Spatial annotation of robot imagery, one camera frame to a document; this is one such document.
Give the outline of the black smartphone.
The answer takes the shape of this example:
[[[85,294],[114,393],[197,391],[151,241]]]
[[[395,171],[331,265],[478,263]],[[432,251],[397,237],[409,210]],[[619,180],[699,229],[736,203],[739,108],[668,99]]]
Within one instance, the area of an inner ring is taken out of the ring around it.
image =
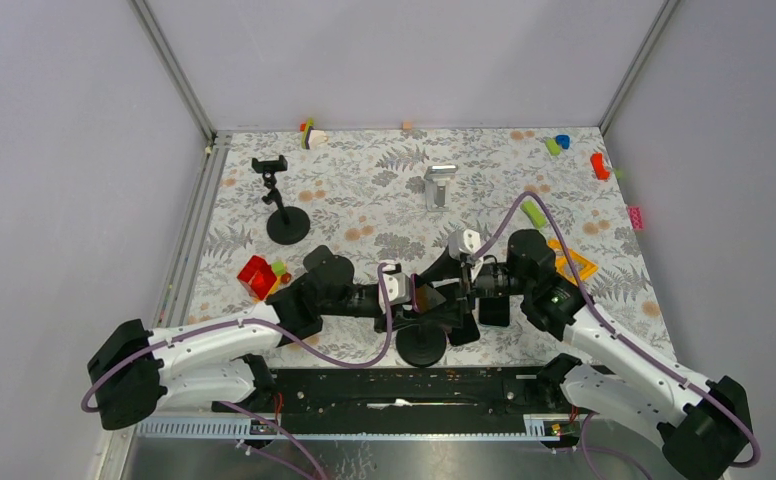
[[[451,346],[459,347],[474,343],[481,338],[477,322],[472,313],[462,317],[459,326],[453,326],[447,333],[448,342]]]

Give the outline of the blue-edged smartphone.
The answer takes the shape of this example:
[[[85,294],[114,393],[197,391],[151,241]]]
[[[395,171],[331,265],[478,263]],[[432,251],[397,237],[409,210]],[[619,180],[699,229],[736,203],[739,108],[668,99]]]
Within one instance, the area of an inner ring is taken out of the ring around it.
[[[511,323],[510,311],[508,297],[481,298],[479,300],[478,323],[484,326],[506,328]]]

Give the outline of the purple-edged smartphone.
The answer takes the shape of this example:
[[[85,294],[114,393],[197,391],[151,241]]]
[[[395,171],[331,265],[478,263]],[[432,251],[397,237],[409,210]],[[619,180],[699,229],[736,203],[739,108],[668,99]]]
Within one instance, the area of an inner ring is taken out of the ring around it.
[[[412,308],[418,314],[424,314],[446,302],[446,297],[435,287],[424,283],[417,274],[411,276]]]

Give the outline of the black phone stand with phone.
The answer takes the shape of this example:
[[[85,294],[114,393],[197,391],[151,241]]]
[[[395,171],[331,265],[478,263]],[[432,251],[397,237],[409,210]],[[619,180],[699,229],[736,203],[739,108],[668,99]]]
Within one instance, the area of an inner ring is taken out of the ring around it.
[[[395,346],[410,366],[427,368],[439,362],[448,346],[466,340],[465,314],[460,307],[439,306],[420,313],[403,311],[395,328]]]

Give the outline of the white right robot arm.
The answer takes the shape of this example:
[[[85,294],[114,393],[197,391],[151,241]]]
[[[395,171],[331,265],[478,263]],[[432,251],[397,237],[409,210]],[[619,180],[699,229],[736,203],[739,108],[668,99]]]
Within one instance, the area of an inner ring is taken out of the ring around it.
[[[542,370],[539,402],[606,416],[657,446],[686,479],[719,479],[752,442],[745,388],[730,376],[711,379],[635,337],[556,269],[544,236],[525,229],[508,239],[506,258],[488,262],[473,230],[452,235],[441,256],[413,277],[417,288],[453,280],[462,302],[508,302],[539,331],[599,361],[606,378],[574,356],[560,354]]]

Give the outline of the black round-base phone stand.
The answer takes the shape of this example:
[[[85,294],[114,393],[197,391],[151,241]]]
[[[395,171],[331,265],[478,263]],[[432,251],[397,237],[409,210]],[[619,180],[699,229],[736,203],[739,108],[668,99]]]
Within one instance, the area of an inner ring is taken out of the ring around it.
[[[286,205],[280,190],[277,188],[276,174],[288,170],[288,162],[284,155],[275,160],[261,161],[251,159],[251,167],[262,177],[263,185],[268,192],[261,197],[266,205],[275,205],[276,211],[267,220],[266,230],[269,238],[279,245],[294,245],[303,240],[310,231],[311,222],[308,214],[301,208]]]

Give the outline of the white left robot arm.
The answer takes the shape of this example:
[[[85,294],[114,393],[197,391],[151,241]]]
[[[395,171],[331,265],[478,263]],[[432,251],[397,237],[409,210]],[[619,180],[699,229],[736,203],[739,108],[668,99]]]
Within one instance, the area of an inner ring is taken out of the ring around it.
[[[243,313],[200,324],[148,329],[140,319],[119,324],[87,362],[91,382],[81,409],[103,429],[135,425],[157,411],[242,403],[260,411],[273,401],[272,376],[261,355],[297,344],[342,368],[369,368],[391,346],[397,310],[414,301],[414,279],[384,261],[373,284],[357,284],[345,257],[328,254],[304,264],[288,286]],[[326,316],[383,321],[383,344],[371,360],[332,358],[307,345]]]

